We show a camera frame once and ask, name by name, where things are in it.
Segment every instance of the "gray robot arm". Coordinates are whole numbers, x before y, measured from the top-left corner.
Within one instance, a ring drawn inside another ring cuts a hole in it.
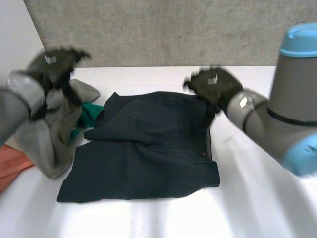
[[[45,94],[33,78],[13,72],[0,82],[0,146],[44,103]]]
[[[230,101],[228,118],[296,175],[317,172],[317,23],[288,29],[270,99],[249,90]]]

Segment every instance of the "light blue robot joint cap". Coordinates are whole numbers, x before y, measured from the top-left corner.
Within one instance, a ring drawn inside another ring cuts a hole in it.
[[[280,53],[298,58],[317,57],[317,22],[288,28]]]
[[[317,133],[293,145],[283,156],[281,164],[299,176],[317,172]]]

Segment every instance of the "dark navy pants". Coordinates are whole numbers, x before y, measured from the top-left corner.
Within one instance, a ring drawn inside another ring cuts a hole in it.
[[[85,133],[92,142],[76,149],[57,201],[183,197],[219,186],[209,135],[214,115],[193,95],[114,93]]]

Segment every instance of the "orange cloth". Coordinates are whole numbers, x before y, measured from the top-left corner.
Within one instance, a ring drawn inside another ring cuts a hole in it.
[[[30,166],[33,164],[23,152],[7,145],[0,147],[0,194],[22,170]]]

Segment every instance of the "clothing pile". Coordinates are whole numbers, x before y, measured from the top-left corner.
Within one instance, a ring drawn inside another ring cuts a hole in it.
[[[71,103],[61,89],[49,91],[45,118],[25,122],[0,148],[0,192],[33,164],[55,179],[73,162],[70,137],[83,127],[93,127],[103,107],[91,104],[100,96],[97,89],[76,79],[70,85],[82,105]]]
[[[91,142],[76,149],[57,201],[178,198],[218,187],[209,133],[214,116],[197,96],[114,93],[85,133]]]

